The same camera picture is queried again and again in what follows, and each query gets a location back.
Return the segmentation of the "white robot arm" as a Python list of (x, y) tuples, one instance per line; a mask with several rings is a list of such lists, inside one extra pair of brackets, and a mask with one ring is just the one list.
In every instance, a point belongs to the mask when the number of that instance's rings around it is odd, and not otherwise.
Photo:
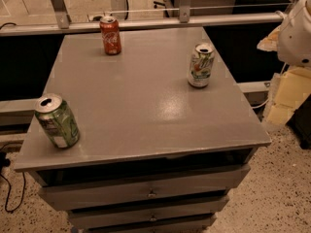
[(267, 122), (285, 125), (311, 94), (311, 0), (299, 0), (257, 49), (276, 51), (289, 66), (274, 75), (264, 112)]

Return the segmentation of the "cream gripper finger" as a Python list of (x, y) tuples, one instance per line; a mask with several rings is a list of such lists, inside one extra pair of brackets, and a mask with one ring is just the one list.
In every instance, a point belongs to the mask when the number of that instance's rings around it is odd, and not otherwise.
[(285, 125), (311, 94), (311, 69), (291, 66), (284, 74), (275, 74), (268, 91), (263, 120)]
[(259, 43), (257, 44), (257, 49), (263, 51), (276, 51), (279, 32), (280, 27), (277, 26), (266, 37), (259, 41)]

